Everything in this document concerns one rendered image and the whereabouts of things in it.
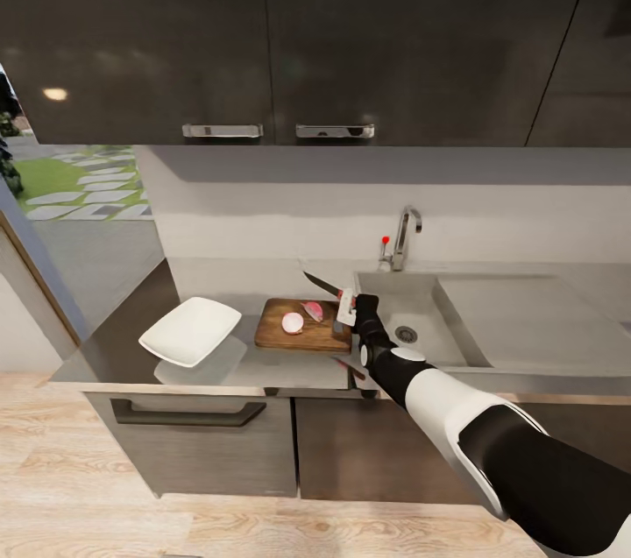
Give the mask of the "cutting board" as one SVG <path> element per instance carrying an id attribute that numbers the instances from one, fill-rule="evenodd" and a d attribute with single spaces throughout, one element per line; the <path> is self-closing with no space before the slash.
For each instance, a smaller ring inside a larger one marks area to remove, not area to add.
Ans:
<path id="1" fill-rule="evenodd" d="M 303 307 L 311 301 L 294 298 L 267 300 L 255 333 L 255 344 L 259 347 L 349 352 L 352 349 L 351 326 L 343 323 L 342 333 L 334 331 L 334 317 L 338 315 L 340 300 L 318 301 L 323 311 L 320 322 L 316 322 Z M 282 327 L 285 312 L 298 313 L 303 317 L 304 325 L 299 334 L 290 335 Z"/>

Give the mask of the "parer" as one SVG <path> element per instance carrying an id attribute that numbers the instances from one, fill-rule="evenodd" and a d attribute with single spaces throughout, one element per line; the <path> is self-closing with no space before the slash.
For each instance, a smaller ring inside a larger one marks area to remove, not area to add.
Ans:
<path id="1" fill-rule="evenodd" d="M 341 291 L 341 289 L 337 289 L 337 287 L 331 286 L 330 284 L 327 284 L 327 282 L 323 282 L 323 280 L 317 279 L 316 277 L 313 277 L 313 275 L 309 275 L 309 273 L 306 273 L 306 277 L 313 282 L 313 284 L 316 284 L 318 287 L 325 289 L 325 291 L 334 294 L 334 296 L 337 296 L 338 300 L 341 300 L 343 295 L 343 291 Z M 355 307 L 356 304 L 357 298 L 354 297 L 352 299 L 352 307 Z"/>

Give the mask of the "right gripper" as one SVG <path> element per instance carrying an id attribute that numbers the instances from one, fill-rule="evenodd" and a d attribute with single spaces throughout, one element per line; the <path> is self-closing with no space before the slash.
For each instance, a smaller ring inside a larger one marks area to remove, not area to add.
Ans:
<path id="1" fill-rule="evenodd" d="M 374 294 L 358 294 L 357 290 L 357 304 L 356 308 L 356 320 L 355 325 L 351 326 L 352 334 L 358 334 L 361 330 L 361 325 L 365 325 L 367 321 L 379 321 L 377 309 L 379 306 L 379 296 Z"/>

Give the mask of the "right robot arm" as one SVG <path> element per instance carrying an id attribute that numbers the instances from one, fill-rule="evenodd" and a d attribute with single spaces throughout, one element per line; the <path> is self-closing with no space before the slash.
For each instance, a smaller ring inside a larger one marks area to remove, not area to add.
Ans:
<path id="1" fill-rule="evenodd" d="M 487 512 L 513 519 L 548 558 L 631 558 L 631 474 L 400 348 L 378 316 L 379 296 L 357 290 L 355 307 L 353 298 L 346 287 L 337 320 L 360 336 L 369 377 L 408 411 Z"/>

